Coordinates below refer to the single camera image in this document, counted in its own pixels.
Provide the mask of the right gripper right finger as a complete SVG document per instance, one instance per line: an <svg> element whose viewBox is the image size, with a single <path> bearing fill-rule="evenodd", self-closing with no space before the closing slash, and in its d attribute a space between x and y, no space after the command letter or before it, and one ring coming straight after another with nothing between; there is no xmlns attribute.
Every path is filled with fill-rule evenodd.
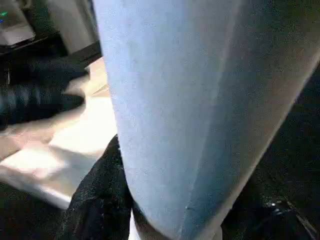
<svg viewBox="0 0 320 240"><path fill-rule="evenodd" d="M316 240L318 229L289 201L238 198L222 223L224 240Z"/></svg>

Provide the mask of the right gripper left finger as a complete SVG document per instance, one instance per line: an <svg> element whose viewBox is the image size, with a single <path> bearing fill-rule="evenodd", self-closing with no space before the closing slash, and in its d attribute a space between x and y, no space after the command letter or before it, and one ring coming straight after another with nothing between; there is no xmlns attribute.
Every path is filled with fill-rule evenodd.
<svg viewBox="0 0 320 240"><path fill-rule="evenodd" d="M58 240L127 240L133 199L118 137L109 142L62 215Z"/></svg>

